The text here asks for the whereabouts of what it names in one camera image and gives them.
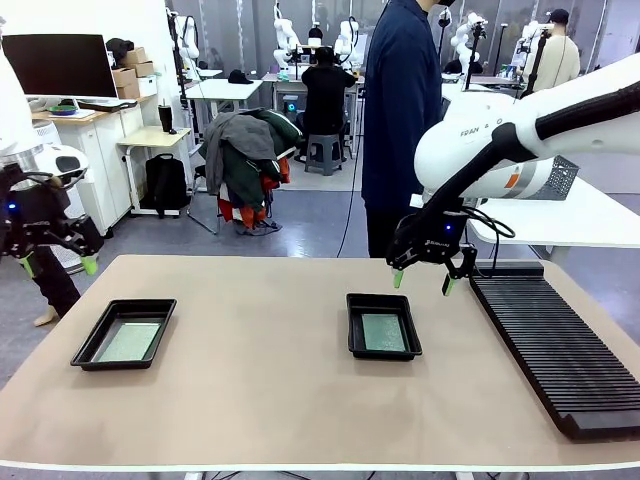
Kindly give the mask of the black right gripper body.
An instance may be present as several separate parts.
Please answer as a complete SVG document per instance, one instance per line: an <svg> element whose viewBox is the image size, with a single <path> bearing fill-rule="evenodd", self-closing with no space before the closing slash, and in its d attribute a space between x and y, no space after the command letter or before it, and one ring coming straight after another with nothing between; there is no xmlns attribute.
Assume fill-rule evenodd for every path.
<svg viewBox="0 0 640 480"><path fill-rule="evenodd" d="M432 264L444 264L460 251L460 241L464 233L468 215L459 211L445 211L429 222L419 222L418 214L402 219L398 233L403 234L409 227L418 226L418 231L409 235L406 248L407 260Z"/></svg>

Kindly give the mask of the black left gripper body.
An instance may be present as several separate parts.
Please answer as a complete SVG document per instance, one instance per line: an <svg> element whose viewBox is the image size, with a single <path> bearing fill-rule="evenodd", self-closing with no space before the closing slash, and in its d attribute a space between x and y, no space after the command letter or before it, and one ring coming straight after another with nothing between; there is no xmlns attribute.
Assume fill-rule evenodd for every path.
<svg viewBox="0 0 640 480"><path fill-rule="evenodd" d="M58 177L0 172L0 233L11 229L47 228L61 235L69 227L64 210L69 198Z"/></svg>

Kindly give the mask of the green circuit board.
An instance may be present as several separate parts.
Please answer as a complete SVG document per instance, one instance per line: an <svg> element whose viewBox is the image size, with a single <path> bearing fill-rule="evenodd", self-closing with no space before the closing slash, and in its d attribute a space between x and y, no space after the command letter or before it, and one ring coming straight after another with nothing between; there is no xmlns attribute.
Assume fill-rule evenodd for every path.
<svg viewBox="0 0 640 480"><path fill-rule="evenodd" d="M123 323L101 348L96 360L99 362L142 360L158 330L157 323Z"/></svg>
<svg viewBox="0 0 640 480"><path fill-rule="evenodd" d="M363 314L362 327L367 350L388 352L406 350L400 319L396 314Z"/></svg>

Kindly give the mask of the black plastic ESD tray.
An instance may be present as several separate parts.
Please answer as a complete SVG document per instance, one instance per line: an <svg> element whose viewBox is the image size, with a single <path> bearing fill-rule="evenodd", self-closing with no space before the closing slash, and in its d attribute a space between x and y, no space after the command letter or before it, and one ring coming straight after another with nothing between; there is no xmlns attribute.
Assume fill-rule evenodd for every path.
<svg viewBox="0 0 640 480"><path fill-rule="evenodd" d="M422 354L422 346L411 315L409 300L402 295L349 293L348 347L352 355L363 360L412 361ZM362 315L396 314L401 323L406 350L404 352L367 350L364 344Z"/></svg>
<svg viewBox="0 0 640 480"><path fill-rule="evenodd" d="M156 356L171 316L177 306L176 299L126 299L111 301L93 326L70 364L84 371L148 369ZM96 356L123 323L157 323L156 333L145 357L137 361L99 362Z"/></svg>

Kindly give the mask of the white cabinet desk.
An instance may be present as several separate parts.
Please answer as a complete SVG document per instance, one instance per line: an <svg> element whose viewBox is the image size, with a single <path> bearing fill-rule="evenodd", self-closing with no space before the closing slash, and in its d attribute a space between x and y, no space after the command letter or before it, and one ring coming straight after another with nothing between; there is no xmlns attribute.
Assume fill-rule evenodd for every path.
<svg viewBox="0 0 640 480"><path fill-rule="evenodd" d="M54 117L47 112L34 120L54 123L61 143L85 154L89 160L86 180L78 186L84 210L103 236L132 209L126 162L118 142L144 126L143 108L156 100L142 97L137 104L117 112L94 112L84 118Z"/></svg>

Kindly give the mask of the black backpack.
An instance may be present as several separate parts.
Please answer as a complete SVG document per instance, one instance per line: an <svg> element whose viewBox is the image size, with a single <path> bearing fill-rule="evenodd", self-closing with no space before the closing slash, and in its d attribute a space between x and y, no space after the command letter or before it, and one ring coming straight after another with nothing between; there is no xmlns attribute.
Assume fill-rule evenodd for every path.
<svg viewBox="0 0 640 480"><path fill-rule="evenodd" d="M159 154L146 161L146 194L141 206L153 210L160 218L170 210L181 210L189 203L185 170L173 154Z"/></svg>

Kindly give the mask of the black keyboard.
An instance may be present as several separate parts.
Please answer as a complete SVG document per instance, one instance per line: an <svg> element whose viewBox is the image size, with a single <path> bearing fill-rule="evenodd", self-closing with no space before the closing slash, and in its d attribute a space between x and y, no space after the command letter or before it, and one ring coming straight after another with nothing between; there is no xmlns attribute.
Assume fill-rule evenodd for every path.
<svg viewBox="0 0 640 480"><path fill-rule="evenodd" d="M137 100L78 100L78 107L84 110L100 112L117 112L123 109L134 108L138 105Z"/></svg>

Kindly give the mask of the grey perforated plastic basket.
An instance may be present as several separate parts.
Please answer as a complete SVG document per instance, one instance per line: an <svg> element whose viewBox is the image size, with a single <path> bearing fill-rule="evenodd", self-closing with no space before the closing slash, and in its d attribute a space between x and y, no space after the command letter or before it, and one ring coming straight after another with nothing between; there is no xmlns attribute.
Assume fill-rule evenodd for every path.
<svg viewBox="0 0 640 480"><path fill-rule="evenodd" d="M533 196L534 200L564 201L578 176L580 167L567 158L557 155L549 178Z"/></svg>

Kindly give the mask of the grey plastic stool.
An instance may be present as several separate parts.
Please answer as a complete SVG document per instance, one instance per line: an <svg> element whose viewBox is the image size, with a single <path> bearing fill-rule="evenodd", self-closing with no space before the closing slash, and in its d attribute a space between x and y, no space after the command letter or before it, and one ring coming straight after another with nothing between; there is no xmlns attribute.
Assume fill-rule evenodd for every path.
<svg viewBox="0 0 640 480"><path fill-rule="evenodd" d="M310 134L307 143L305 171L321 170L324 176L332 176L342 169L343 146L338 134Z"/></svg>

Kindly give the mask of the white side table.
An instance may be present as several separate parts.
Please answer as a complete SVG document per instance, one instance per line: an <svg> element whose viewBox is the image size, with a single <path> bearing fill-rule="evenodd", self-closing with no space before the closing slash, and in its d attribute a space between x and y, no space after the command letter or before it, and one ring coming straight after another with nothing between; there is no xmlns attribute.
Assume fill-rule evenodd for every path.
<svg viewBox="0 0 640 480"><path fill-rule="evenodd" d="M549 178L556 156L519 166L517 177L525 183L512 194L472 197L468 203L515 231L502 243L536 247L554 262L571 247L640 248L640 214L578 176L564 201L533 199Z"/></svg>

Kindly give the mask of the person in navy coat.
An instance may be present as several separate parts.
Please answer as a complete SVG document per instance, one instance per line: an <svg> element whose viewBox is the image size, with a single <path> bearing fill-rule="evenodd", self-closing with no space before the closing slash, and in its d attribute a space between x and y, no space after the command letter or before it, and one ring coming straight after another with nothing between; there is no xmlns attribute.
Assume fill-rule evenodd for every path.
<svg viewBox="0 0 640 480"><path fill-rule="evenodd" d="M361 196L368 253L386 256L398 223L423 191L414 170L423 134L442 119L440 60L428 21L455 0L389 0L366 61Z"/></svg>

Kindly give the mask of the black computer monitor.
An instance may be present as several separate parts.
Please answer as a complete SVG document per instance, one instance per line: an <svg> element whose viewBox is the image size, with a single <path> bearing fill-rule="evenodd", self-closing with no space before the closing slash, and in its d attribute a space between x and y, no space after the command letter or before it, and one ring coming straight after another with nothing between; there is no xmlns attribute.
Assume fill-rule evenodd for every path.
<svg viewBox="0 0 640 480"><path fill-rule="evenodd" d="M2 48L28 96L91 100L118 97L101 35L7 35Z"/></svg>

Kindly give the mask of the seated person in black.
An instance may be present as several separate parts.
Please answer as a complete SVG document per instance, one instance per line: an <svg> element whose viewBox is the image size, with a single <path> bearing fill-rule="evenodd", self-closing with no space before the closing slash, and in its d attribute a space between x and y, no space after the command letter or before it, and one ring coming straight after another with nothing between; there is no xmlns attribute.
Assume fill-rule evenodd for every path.
<svg viewBox="0 0 640 480"><path fill-rule="evenodd" d="M310 134L338 134L340 141L344 141L345 90L356 84L356 78L351 73L335 64L335 56L330 47L317 48L315 58L316 64L311 65L301 76L307 89L306 108L297 115L295 122L303 135L303 142L296 156L296 160L301 163L306 161Z"/></svg>

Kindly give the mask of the white workbench desk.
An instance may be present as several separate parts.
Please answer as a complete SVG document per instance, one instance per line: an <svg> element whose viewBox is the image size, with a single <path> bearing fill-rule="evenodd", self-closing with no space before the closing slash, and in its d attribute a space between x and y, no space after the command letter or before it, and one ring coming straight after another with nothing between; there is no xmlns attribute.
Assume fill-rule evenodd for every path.
<svg viewBox="0 0 640 480"><path fill-rule="evenodd" d="M293 112L302 111L304 109L304 99L307 94L307 88L302 81L296 77L290 80L281 80L275 73L267 73L262 80L271 87L272 105L275 110L286 111L284 107L285 98L287 96L298 96L298 104L293 108ZM347 132L345 135L344 145L348 149L351 158L354 158L356 150L355 141L359 134L360 115L358 106L360 105L359 94L364 91L364 77L359 76L356 83L345 90L345 115L347 119Z"/></svg>

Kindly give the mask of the person in cream shirt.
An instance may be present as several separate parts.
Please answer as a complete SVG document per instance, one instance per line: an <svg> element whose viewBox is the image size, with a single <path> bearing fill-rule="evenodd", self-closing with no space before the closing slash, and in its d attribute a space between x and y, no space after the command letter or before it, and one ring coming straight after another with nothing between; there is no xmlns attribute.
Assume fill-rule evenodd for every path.
<svg viewBox="0 0 640 480"><path fill-rule="evenodd" d="M562 8L555 9L549 15L549 22L553 25L553 28L543 51L538 70L538 79L533 93L551 89L571 81L577 78L580 72L578 47L567 35L569 13ZM525 64L523 71L525 82L529 79L537 44L538 41L532 45L531 53Z"/></svg>

